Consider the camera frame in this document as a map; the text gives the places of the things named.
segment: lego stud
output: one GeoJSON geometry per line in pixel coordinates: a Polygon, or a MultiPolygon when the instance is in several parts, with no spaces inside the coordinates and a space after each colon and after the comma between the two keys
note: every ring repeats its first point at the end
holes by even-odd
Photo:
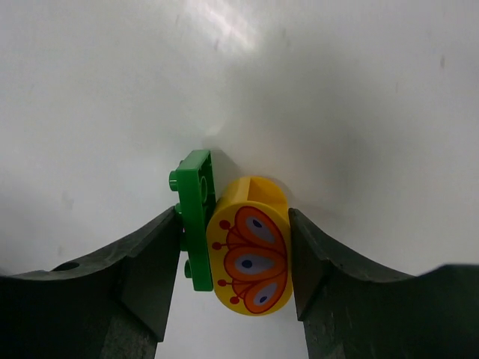
{"type": "Polygon", "coordinates": [[[170,172],[169,183],[170,183],[170,189],[173,192],[178,192],[178,182],[177,182],[177,172],[176,171],[170,172]]]}
{"type": "Polygon", "coordinates": [[[192,277],[192,267],[189,264],[189,260],[185,262],[185,277],[191,278],[192,277]]]}
{"type": "Polygon", "coordinates": [[[177,203],[175,206],[174,206],[174,211],[178,214],[178,215],[181,215],[181,205],[179,203],[177,203]]]}

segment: green stud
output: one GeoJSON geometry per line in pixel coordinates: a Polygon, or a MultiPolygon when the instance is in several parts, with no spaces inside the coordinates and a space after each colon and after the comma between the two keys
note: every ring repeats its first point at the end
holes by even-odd
{"type": "Polygon", "coordinates": [[[170,189],[173,192],[178,192],[177,172],[176,171],[170,172],[170,177],[169,177],[168,181],[170,182],[170,189]]]}
{"type": "Polygon", "coordinates": [[[174,206],[174,211],[177,213],[177,215],[181,215],[181,205],[179,203],[174,206]]]}

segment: white background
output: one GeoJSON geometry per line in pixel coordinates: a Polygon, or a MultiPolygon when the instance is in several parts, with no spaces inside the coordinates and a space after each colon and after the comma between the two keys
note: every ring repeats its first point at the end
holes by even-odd
{"type": "MultiPolygon", "coordinates": [[[[380,262],[478,263],[475,0],[0,0],[0,271],[145,224],[214,150],[380,262]]],[[[180,273],[158,357],[307,357],[294,303],[229,312],[180,273]]]]}

